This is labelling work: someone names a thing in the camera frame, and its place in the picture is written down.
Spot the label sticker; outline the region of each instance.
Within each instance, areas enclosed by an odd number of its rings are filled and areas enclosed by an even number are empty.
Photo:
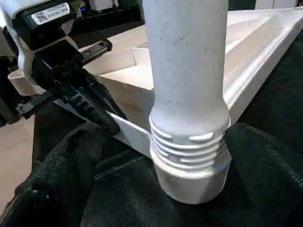
[[[49,9],[42,10],[40,12],[32,14],[32,19],[37,25],[42,25],[59,17],[70,13],[70,6],[67,3],[51,7]]]

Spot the white plastic tray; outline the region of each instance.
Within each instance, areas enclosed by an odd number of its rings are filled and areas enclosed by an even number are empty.
[[[231,11],[228,14],[223,96],[231,124],[303,28],[303,8]],[[114,116],[118,138],[149,157],[153,80],[145,27],[110,38],[113,51],[86,66],[111,92],[129,122]]]

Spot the qr code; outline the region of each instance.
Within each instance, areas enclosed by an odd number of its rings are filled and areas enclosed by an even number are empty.
[[[44,12],[36,13],[35,16],[37,17],[40,23],[48,21],[48,18],[44,15]]]

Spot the white pipe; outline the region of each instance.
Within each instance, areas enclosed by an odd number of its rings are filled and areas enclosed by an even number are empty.
[[[155,104],[151,156],[163,190],[198,204],[223,189],[230,154],[223,140],[228,0],[144,0]]]

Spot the floor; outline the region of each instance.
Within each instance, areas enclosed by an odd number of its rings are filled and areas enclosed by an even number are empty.
[[[0,214],[31,170],[34,118],[0,128]]]

